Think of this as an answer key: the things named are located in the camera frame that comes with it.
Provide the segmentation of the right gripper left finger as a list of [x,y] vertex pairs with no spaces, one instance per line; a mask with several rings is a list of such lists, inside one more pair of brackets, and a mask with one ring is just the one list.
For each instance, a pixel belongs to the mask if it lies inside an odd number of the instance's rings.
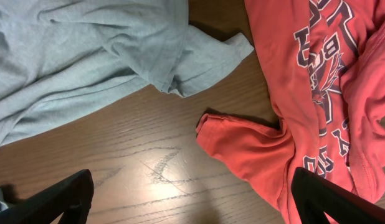
[[25,201],[0,212],[0,223],[85,224],[92,206],[94,185],[88,169],[80,170]]

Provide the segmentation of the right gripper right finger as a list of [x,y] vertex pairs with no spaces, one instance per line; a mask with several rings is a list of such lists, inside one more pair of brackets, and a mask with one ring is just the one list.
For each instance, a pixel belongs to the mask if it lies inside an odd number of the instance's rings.
[[385,223],[385,209],[303,167],[295,169],[291,191],[302,223]]

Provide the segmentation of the light blue t-shirt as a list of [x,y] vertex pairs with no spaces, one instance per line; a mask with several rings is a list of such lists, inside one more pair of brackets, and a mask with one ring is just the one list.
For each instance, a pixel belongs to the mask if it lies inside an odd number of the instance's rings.
[[148,85],[189,97],[253,47],[188,21],[188,2],[0,0],[0,147],[100,110]]

